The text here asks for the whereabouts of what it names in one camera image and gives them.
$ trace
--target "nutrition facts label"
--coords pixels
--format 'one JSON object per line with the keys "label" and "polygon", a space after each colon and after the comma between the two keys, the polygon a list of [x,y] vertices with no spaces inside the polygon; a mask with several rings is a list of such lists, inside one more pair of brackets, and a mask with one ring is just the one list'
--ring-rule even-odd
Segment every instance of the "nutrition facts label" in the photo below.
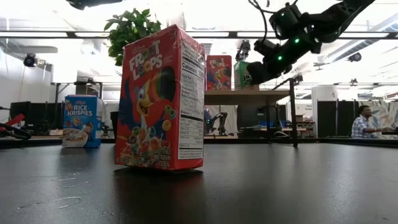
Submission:
{"label": "nutrition facts label", "polygon": [[203,158],[204,58],[181,43],[181,97],[178,159]]}

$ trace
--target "plaid shirt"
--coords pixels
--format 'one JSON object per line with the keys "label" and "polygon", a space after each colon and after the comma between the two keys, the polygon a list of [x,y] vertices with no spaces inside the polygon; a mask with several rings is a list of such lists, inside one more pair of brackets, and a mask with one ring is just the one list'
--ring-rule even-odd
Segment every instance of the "plaid shirt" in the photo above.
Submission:
{"label": "plaid shirt", "polygon": [[377,138],[376,133],[365,133],[363,129],[371,128],[369,121],[362,115],[355,119],[351,128],[352,138]]}

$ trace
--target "potted plant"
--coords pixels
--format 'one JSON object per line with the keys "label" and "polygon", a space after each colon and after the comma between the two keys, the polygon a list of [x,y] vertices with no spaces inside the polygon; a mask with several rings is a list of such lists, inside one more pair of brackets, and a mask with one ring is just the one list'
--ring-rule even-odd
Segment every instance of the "potted plant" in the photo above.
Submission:
{"label": "potted plant", "polygon": [[111,46],[108,55],[115,58],[115,65],[121,66],[123,63],[123,47],[127,44],[140,40],[160,30],[159,21],[149,20],[149,9],[139,12],[133,9],[132,12],[124,11],[121,15],[113,15],[112,19],[107,20],[104,30],[108,30],[113,24],[118,26],[110,30],[108,40]]}

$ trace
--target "cereal bowl illustration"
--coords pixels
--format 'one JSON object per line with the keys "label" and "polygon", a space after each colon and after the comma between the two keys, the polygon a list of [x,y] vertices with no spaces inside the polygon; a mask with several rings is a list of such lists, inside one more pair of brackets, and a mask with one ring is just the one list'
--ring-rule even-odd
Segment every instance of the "cereal bowl illustration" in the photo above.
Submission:
{"label": "cereal bowl illustration", "polygon": [[75,128],[63,129],[63,141],[65,141],[69,147],[83,147],[86,144],[87,139],[87,134],[82,130]]}

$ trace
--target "small cereal box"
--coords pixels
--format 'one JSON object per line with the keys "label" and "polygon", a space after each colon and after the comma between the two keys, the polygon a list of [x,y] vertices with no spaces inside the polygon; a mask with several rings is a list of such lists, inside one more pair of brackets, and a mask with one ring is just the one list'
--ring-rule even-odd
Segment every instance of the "small cereal box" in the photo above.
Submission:
{"label": "small cereal box", "polygon": [[235,90],[259,90],[259,85],[250,85],[252,80],[247,67],[249,62],[236,62],[234,65]]}
{"label": "small cereal box", "polygon": [[102,109],[103,103],[96,96],[66,96],[62,147],[100,146]]}
{"label": "small cereal box", "polygon": [[176,25],[124,47],[115,163],[203,165],[204,54]]}
{"label": "small cereal box", "polygon": [[206,59],[207,90],[230,90],[232,57],[230,55],[209,55]]}

